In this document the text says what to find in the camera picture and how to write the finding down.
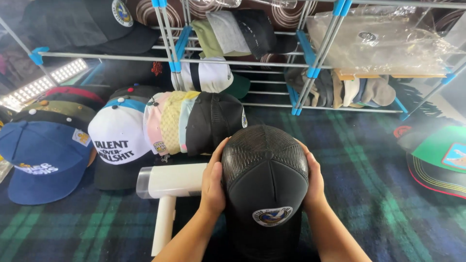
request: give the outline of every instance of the blue cap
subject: blue cap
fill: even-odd
[[[78,186],[89,163],[90,137],[52,122],[8,123],[0,131],[0,155],[15,166],[8,197],[21,205],[50,203]]]

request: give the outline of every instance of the plaid carpet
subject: plaid carpet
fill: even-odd
[[[294,117],[290,109],[261,107],[246,112],[309,147],[322,165],[330,205],[373,261],[465,260],[466,202],[412,179],[392,135],[398,115],[303,110]],[[183,162],[177,156],[169,161]],[[150,261],[157,200],[142,200],[131,190],[101,192],[92,172],[91,166],[67,198],[35,207],[8,200],[7,177],[0,184],[0,262]],[[174,232],[198,206],[199,198],[177,199]],[[225,239],[224,224],[221,217],[206,260],[228,260],[216,246]],[[315,253],[305,217],[301,238],[297,257],[310,261]]]

